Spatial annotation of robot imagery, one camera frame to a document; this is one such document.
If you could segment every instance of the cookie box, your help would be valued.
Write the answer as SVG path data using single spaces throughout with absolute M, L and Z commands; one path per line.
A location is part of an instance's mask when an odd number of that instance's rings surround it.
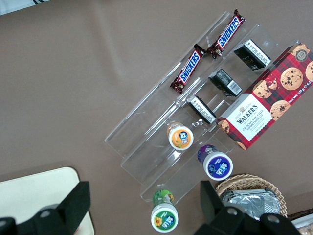
M 298 43 L 286 49 L 216 122 L 246 150 L 312 83 L 313 53 Z

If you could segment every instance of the white label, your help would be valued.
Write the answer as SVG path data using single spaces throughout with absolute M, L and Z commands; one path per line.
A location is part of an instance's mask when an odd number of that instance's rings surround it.
M 224 113 L 222 116 L 250 141 L 272 120 L 272 116 L 252 94 L 241 97 L 245 97 L 245 99 L 236 103 L 231 114 L 225 117 Z
M 235 95 L 238 95 L 242 91 L 241 87 L 234 80 L 232 80 L 227 87 L 234 92 Z
M 245 46 L 257 57 L 261 60 L 265 66 L 269 65 L 270 59 L 265 55 L 264 52 L 251 40 L 246 41 Z
M 189 80 L 191 74 L 194 72 L 196 67 L 198 66 L 198 63 L 200 62 L 201 55 L 195 50 L 193 54 L 188 59 L 185 67 L 181 71 L 179 78 L 183 82 L 184 85 L 186 85 L 187 81 Z
M 199 113 L 203 115 L 204 118 L 211 124 L 216 118 L 208 111 L 208 109 L 194 97 L 190 103 L 198 110 Z
M 220 45 L 221 50 L 224 49 L 226 44 L 229 42 L 231 37 L 235 34 L 238 27 L 240 26 L 240 19 L 238 16 L 235 16 L 231 22 L 227 25 L 226 29 L 222 33 L 222 35 L 218 38 L 217 43 Z

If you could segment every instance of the cookie illustration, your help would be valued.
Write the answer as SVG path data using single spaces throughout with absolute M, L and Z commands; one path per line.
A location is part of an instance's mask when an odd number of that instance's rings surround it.
M 272 90 L 276 90 L 277 89 L 277 82 L 273 81 L 273 83 L 268 88 L 270 88 Z
M 226 132 L 229 132 L 229 123 L 226 120 L 222 120 L 218 123 L 218 125 Z
M 300 69 L 294 67 L 288 68 L 283 71 L 280 76 L 280 82 L 285 89 L 293 91 L 301 86 L 303 82 L 303 74 Z
M 310 49 L 308 49 L 306 45 L 301 43 L 290 48 L 289 53 L 291 53 L 293 56 L 296 56 L 299 50 L 305 50 L 307 53 L 310 52 Z
M 240 148 L 242 148 L 243 150 L 246 150 L 246 147 L 244 146 L 243 143 L 240 143 L 240 142 L 236 142 Z
M 288 108 L 290 108 L 290 104 L 285 100 L 275 102 L 270 109 L 270 114 L 273 120 L 277 121 Z
M 307 66 L 307 68 L 305 69 L 305 76 L 307 77 L 307 79 L 309 79 L 310 81 L 313 79 L 313 61 L 310 62 Z
M 254 87 L 253 87 L 253 93 L 262 99 L 269 98 L 272 95 L 272 92 L 268 89 L 268 86 L 266 84 L 265 80 L 259 81 Z

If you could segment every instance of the jar lid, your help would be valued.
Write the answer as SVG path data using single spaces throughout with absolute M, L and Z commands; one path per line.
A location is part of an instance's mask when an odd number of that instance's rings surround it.
M 160 233 L 168 233 L 174 230 L 178 224 L 176 208 L 168 203 L 162 203 L 153 208 L 151 224 Z
M 206 156 L 203 169 L 211 179 L 221 181 L 231 175 L 233 162 L 226 154 L 217 151 Z
M 185 150 L 192 145 L 194 141 L 194 135 L 188 127 L 179 125 L 170 131 L 168 140 L 174 149 Z

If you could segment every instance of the snickers bar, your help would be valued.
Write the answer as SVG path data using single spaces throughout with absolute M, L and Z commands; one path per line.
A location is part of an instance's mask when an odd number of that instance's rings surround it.
M 219 36 L 217 41 L 206 50 L 206 52 L 208 54 L 211 54 L 214 59 L 216 59 L 217 56 L 221 56 L 227 43 L 234 36 L 234 34 L 243 24 L 244 21 L 246 20 L 244 19 L 244 17 L 239 15 L 238 10 L 236 9 L 234 12 L 233 19 L 226 26 L 224 32 Z
M 202 49 L 198 44 L 195 44 L 195 50 L 192 52 L 190 57 L 187 60 L 187 63 L 183 67 L 183 69 L 179 72 L 178 76 L 174 79 L 171 84 L 171 88 L 173 88 L 178 93 L 182 93 L 185 85 L 187 84 L 189 78 L 192 73 L 195 71 L 198 66 L 200 60 L 205 54 L 205 50 Z

